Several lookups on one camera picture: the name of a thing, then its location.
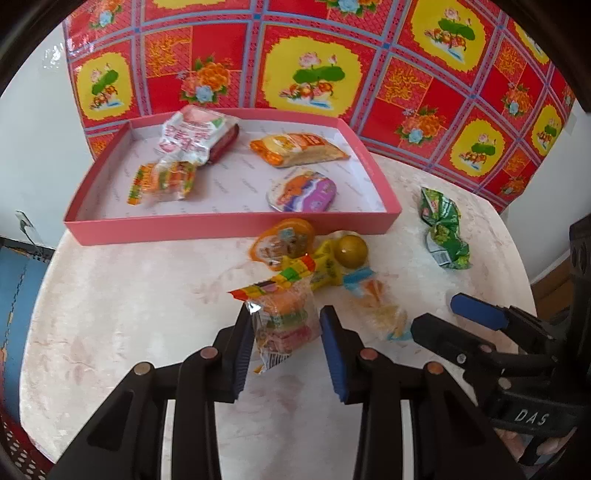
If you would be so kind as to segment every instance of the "bolt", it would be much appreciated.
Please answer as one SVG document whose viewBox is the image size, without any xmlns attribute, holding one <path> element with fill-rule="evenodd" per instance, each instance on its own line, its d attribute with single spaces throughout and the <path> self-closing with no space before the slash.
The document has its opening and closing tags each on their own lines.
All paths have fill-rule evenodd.
<svg viewBox="0 0 591 480">
<path fill-rule="evenodd" d="M 152 365 L 150 365 L 148 362 L 140 362 L 134 367 L 134 374 L 145 375 L 150 370 L 152 370 Z"/>
<path fill-rule="evenodd" d="M 378 353 L 373 348 L 364 348 L 359 352 L 359 356 L 363 360 L 368 360 L 370 362 L 374 361 L 378 357 Z"/>
<path fill-rule="evenodd" d="M 199 352 L 199 355 L 201 355 L 201 358 L 204 358 L 205 360 L 211 360 L 212 358 L 217 357 L 217 348 L 214 346 L 207 346 L 203 348 L 201 352 Z"/>
<path fill-rule="evenodd" d="M 427 371 L 432 375 L 441 375 L 443 373 L 443 365 L 438 362 L 429 362 L 427 364 Z"/>
<path fill-rule="evenodd" d="M 500 377 L 498 384 L 503 390 L 509 390 L 512 387 L 511 380 L 505 377 Z"/>
</svg>

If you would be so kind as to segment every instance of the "green snack wrapper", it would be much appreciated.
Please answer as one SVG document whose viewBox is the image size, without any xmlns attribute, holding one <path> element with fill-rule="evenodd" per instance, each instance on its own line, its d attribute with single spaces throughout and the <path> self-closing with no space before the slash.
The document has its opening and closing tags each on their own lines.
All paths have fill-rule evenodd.
<svg viewBox="0 0 591 480">
<path fill-rule="evenodd" d="M 437 190 L 421 188 L 421 218 L 431 228 L 427 249 L 440 267 L 470 268 L 470 247 L 460 238 L 460 210 Z"/>
</svg>

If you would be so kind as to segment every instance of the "purple and white package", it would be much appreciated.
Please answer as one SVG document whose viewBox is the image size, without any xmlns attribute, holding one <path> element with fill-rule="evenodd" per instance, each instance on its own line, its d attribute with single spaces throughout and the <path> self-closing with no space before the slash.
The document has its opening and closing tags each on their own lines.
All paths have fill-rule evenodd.
<svg viewBox="0 0 591 480">
<path fill-rule="evenodd" d="M 267 202 L 280 212 L 324 212 L 335 195 L 336 185 L 331 179 L 297 167 L 271 186 Z"/>
</svg>

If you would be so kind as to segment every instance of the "white wall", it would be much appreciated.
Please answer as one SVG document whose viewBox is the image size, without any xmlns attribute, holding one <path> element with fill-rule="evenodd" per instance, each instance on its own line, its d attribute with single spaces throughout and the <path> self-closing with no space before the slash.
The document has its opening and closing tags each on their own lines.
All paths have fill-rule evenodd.
<svg viewBox="0 0 591 480">
<path fill-rule="evenodd" d="M 92 158 L 62 56 L 45 69 L 61 27 L 27 59 L 0 98 L 0 236 L 27 242 L 15 210 L 55 247 L 63 215 Z"/>
<path fill-rule="evenodd" d="M 530 280 L 569 249 L 569 226 L 591 213 L 591 115 L 578 102 L 525 192 L 505 212 Z"/>
</svg>

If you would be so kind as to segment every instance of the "pink box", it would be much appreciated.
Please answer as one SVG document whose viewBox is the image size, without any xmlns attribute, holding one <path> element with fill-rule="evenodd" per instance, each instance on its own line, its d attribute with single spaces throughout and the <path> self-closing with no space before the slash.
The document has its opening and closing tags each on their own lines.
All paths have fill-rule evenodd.
<svg viewBox="0 0 591 480">
<path fill-rule="evenodd" d="M 127 196 L 140 164 L 157 161 L 160 125 L 172 113 L 130 120 L 97 158 L 80 184 L 64 223 L 82 245 L 258 236 L 287 218 L 308 220 L 318 235 L 335 230 L 385 233 L 400 203 L 375 160 L 339 118 L 274 109 L 225 108 L 242 119 L 236 142 L 214 164 L 197 170 L 186 200 L 129 205 Z M 312 132 L 350 154 L 348 160 L 310 164 L 337 185 L 329 209 L 283 213 L 265 199 L 271 182 L 289 168 L 274 168 L 250 151 L 255 138 L 280 132 Z"/>
</svg>

